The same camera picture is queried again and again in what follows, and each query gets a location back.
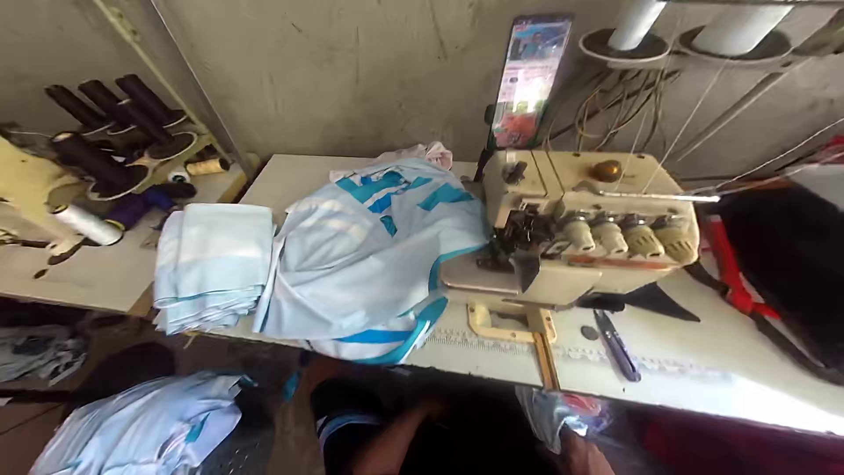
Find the light blue fabric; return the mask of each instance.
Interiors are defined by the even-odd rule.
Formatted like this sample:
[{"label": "light blue fabric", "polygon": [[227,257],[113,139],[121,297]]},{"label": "light blue fabric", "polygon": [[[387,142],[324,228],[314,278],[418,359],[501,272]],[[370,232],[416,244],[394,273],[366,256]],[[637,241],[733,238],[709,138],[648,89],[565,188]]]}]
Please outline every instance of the light blue fabric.
[{"label": "light blue fabric", "polygon": [[[420,159],[348,172],[287,211],[253,330],[337,358],[398,363],[445,308],[434,267],[487,243],[483,205]],[[368,330],[408,337],[369,342]]]},{"label": "light blue fabric", "polygon": [[160,378],[73,411],[30,475],[169,475],[197,467],[240,421],[240,376]]},{"label": "light blue fabric", "polygon": [[159,329],[169,335],[235,325],[267,284],[272,249],[269,208],[191,204],[174,212],[155,262]]}]

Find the garment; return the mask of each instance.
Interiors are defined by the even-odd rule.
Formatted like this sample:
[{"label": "garment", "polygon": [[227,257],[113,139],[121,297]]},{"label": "garment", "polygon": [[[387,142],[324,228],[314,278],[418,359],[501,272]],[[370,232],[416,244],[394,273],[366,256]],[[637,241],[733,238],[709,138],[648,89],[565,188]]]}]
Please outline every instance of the garment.
[{"label": "garment", "polygon": [[66,326],[0,328],[0,381],[33,374],[54,385],[82,366],[85,347]]},{"label": "garment", "polygon": [[483,205],[419,158],[333,179],[287,209],[253,330],[399,363],[446,307],[439,264],[487,243]]},{"label": "garment", "polygon": [[159,329],[232,326],[252,311],[269,276],[273,228],[264,206],[190,204],[170,215],[155,261]]},{"label": "garment", "polygon": [[30,475],[169,475],[198,467],[235,428],[240,376],[147,381],[73,411]]}]

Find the white table top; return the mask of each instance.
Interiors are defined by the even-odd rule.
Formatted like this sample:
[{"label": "white table top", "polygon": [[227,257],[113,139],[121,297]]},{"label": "white table top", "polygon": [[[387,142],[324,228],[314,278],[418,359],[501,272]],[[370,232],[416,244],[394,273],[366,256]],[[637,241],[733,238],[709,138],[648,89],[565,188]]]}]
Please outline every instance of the white table top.
[{"label": "white table top", "polygon": [[[331,170],[362,167],[371,159],[282,156],[270,160],[241,203],[273,209],[277,222],[284,209],[327,182]],[[455,162],[458,175],[472,176],[475,164]],[[628,307],[612,317],[634,358],[642,381],[628,382],[607,359],[603,343],[589,341],[582,325],[594,326],[592,311],[555,314],[555,347],[560,387],[584,394],[648,405],[738,418],[786,428],[844,435],[844,388],[817,379],[797,367],[759,333],[750,319],[723,302],[708,287],[676,272],[660,287],[701,318],[700,323],[672,319]],[[224,336],[292,344],[251,332],[252,319]],[[425,345],[407,363],[455,373],[540,385],[538,364],[529,345],[509,352],[478,348],[468,328],[465,306],[449,304]]]},{"label": "white table top", "polygon": [[[246,183],[246,176],[235,164],[226,173],[194,177],[192,183],[197,195],[189,201],[217,203],[233,199]],[[142,248],[141,244],[163,216],[163,211],[151,210],[119,243],[84,246],[57,265],[47,265],[49,254],[44,249],[0,246],[0,295],[119,314],[146,314],[148,305],[133,306],[153,281],[155,249]],[[42,269],[46,274],[34,279]]]}]

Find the hand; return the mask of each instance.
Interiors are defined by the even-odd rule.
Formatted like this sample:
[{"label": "hand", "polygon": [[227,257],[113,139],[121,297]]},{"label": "hand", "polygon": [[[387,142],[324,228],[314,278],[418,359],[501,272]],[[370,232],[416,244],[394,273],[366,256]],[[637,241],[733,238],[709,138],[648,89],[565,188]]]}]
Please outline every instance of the hand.
[{"label": "hand", "polygon": [[571,475],[614,475],[607,458],[598,446],[563,428],[560,434],[563,456],[567,457]]}]

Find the folded fabric stack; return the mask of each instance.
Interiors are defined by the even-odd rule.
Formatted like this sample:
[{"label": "folded fabric stack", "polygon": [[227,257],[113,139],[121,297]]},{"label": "folded fabric stack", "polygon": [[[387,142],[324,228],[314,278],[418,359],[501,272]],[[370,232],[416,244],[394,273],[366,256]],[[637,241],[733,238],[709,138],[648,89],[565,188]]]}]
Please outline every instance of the folded fabric stack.
[{"label": "folded fabric stack", "polygon": [[164,225],[155,262],[158,329],[233,326],[267,284],[273,212],[255,205],[191,204]]},{"label": "folded fabric stack", "polygon": [[198,467],[241,420],[240,376],[147,381],[73,411],[30,475],[169,475]]}]

